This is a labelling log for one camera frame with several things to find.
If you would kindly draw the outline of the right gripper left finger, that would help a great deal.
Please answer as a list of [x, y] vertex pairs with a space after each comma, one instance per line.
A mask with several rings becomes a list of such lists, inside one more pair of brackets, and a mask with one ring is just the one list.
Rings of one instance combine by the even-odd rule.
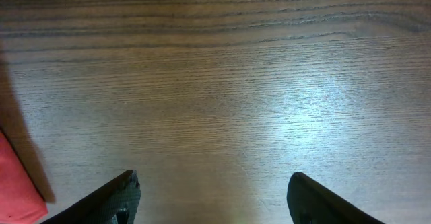
[[42, 224], [133, 224], [141, 199], [135, 170], [127, 170]]

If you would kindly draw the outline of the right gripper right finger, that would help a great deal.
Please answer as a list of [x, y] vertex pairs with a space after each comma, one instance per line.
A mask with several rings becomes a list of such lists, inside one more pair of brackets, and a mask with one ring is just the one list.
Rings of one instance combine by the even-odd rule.
[[383, 224], [302, 172], [292, 174], [286, 200], [294, 224]]

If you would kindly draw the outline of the red printed t-shirt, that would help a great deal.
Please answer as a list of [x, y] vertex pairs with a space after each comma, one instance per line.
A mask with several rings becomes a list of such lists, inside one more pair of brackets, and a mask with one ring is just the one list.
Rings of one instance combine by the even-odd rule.
[[47, 213], [41, 195], [1, 133], [1, 223], [35, 223]]

